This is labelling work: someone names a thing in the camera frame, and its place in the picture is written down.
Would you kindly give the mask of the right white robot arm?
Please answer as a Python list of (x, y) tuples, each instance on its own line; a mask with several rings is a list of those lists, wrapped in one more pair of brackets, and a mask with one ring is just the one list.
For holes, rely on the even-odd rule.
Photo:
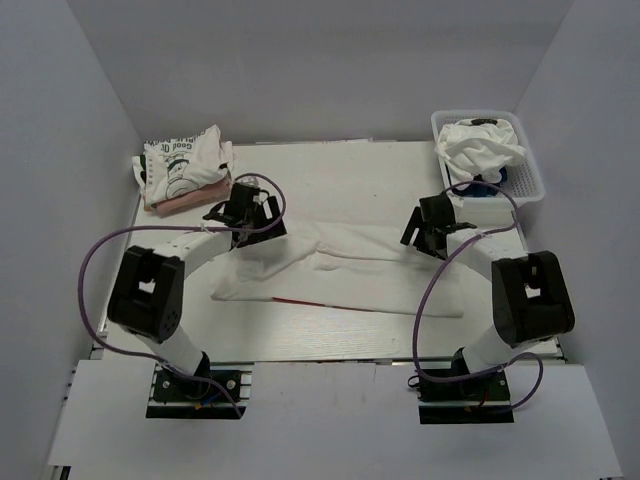
[[(419, 378), (451, 383), (459, 396), (472, 399), (486, 389), (488, 375), (528, 357), (532, 346), (574, 329), (575, 314), (557, 256), (550, 251), (519, 252), (501, 243), (497, 235), (515, 227), (482, 231), (461, 222), (445, 193), (419, 200), (401, 243), (440, 261), (418, 304), (412, 331)], [(455, 263), (490, 281), (492, 324), (456, 352), (449, 375), (435, 376), (420, 366), (419, 329), (431, 294)]]

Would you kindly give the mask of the white t-shirt with tag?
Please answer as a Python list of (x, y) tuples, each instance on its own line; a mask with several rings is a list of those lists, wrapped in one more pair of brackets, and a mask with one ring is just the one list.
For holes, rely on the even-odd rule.
[(445, 124), (437, 136), (435, 151), (452, 184), (477, 177), (500, 184), (502, 171), (525, 164), (527, 157), (513, 125), (504, 119), (463, 119)]

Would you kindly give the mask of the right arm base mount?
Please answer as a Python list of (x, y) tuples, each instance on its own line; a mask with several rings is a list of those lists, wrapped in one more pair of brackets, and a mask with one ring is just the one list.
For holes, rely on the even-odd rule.
[(503, 372), (452, 383), (434, 383), (414, 374), (407, 385), (417, 393), (421, 425), (514, 422), (511, 394)]

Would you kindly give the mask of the white logo t-shirt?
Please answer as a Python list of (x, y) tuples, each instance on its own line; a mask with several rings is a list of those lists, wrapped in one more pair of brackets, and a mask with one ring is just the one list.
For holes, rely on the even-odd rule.
[(459, 270), (401, 244), (394, 227), (293, 221), (287, 234), (220, 255), (208, 265), (217, 301), (284, 300), (325, 307), (460, 318)]

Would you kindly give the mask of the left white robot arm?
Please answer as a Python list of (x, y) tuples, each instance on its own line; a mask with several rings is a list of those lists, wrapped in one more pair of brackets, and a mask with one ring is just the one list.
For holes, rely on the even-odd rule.
[(107, 318), (141, 339), (159, 365), (178, 375), (177, 387), (188, 398), (205, 396), (212, 377), (208, 356), (181, 327), (185, 280), (218, 256), (285, 235), (285, 206), (279, 193), (237, 182), (200, 226), (162, 245), (125, 251)]

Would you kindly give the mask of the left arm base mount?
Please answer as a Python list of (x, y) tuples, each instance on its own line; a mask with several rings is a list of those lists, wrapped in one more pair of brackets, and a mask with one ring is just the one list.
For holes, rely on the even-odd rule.
[(164, 420), (239, 420), (250, 398), (252, 367), (212, 363), (208, 377), (219, 387), (187, 380), (156, 366), (146, 417)]

